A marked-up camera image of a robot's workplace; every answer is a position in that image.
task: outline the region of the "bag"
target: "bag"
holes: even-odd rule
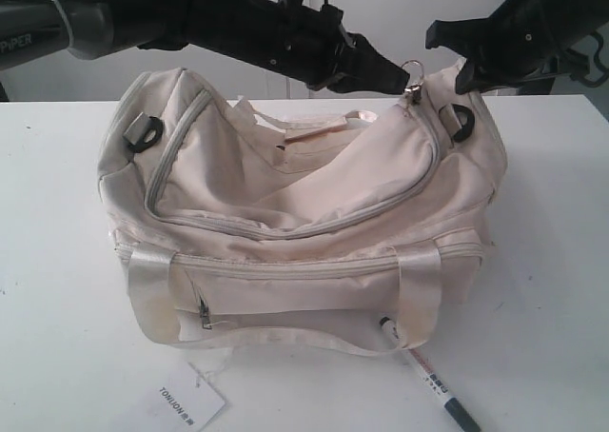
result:
[[[506,154],[458,67],[380,116],[282,122],[203,78],[146,73],[117,109],[99,188],[128,294],[154,342],[303,343],[376,354],[363,324],[427,341],[489,245],[483,213]],[[180,335],[200,315],[202,339]]]

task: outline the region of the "metal ring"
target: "metal ring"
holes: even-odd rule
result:
[[[417,85],[422,85],[422,82],[423,82],[423,80],[425,78],[425,66],[422,64],[421,61],[418,61],[416,59],[410,59],[410,60],[408,60],[408,61],[406,61],[405,63],[402,64],[402,69],[406,70],[406,68],[408,66],[412,65],[412,64],[414,64],[415,66],[418,66],[419,69],[421,69],[421,76],[411,86],[415,87]]]

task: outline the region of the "table surface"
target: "table surface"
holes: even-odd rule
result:
[[[266,101],[272,115],[389,99]],[[422,352],[485,431],[609,422],[609,125],[580,96],[492,97],[510,167],[496,252]],[[399,359],[306,347],[179,351],[130,309],[96,189],[115,103],[2,104],[0,430],[108,431],[194,363],[226,398],[206,431],[458,431]]]

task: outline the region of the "pen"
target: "pen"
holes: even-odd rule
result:
[[[389,337],[391,342],[397,344],[399,338],[395,323],[385,317],[381,319],[380,325],[384,334]],[[406,349],[402,354],[408,364],[417,370],[423,382],[431,388],[436,395],[436,399],[441,402],[444,409],[453,417],[464,432],[481,432],[480,426],[469,416],[463,405],[444,386],[431,366],[416,350]]]

